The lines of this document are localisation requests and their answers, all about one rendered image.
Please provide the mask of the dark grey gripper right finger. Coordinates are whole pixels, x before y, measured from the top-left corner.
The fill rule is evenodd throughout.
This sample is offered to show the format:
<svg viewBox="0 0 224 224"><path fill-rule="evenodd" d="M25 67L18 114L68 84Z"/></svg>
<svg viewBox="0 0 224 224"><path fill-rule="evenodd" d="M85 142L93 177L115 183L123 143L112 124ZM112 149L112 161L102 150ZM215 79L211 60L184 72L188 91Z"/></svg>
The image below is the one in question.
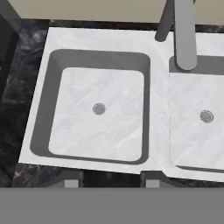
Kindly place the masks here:
<svg viewBox="0 0 224 224"><path fill-rule="evenodd" d="M142 171L141 187L143 188L184 188L183 184L180 184L168 177L166 177L161 171Z"/></svg>

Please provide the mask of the grey sink tap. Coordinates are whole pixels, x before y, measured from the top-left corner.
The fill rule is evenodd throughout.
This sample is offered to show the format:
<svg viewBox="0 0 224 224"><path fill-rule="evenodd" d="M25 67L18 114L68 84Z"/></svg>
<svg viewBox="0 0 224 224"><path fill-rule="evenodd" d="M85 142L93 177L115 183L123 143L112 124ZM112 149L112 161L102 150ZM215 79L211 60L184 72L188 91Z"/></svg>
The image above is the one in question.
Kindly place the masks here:
<svg viewBox="0 0 224 224"><path fill-rule="evenodd" d="M197 66L194 0L166 0L155 40L164 42L171 28L176 64L182 70L193 70Z"/></svg>

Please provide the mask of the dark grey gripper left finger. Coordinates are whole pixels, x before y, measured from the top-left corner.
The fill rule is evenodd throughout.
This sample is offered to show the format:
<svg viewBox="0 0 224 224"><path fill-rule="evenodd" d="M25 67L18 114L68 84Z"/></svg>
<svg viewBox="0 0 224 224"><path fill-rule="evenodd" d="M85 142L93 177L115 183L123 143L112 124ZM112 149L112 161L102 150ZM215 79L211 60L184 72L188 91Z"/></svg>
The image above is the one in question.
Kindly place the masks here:
<svg viewBox="0 0 224 224"><path fill-rule="evenodd" d="M40 187L50 188L79 188L83 186L83 175L81 171L65 170L58 177L41 184Z"/></svg>

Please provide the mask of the white marble double sink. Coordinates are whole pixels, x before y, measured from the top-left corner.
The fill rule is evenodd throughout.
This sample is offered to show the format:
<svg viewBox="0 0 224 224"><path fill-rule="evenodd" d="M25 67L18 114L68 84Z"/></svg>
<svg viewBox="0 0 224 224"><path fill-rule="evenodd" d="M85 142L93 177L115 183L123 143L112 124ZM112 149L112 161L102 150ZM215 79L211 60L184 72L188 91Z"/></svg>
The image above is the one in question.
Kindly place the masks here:
<svg viewBox="0 0 224 224"><path fill-rule="evenodd" d="M52 27L19 160L224 182L224 33L174 64L153 31Z"/></svg>

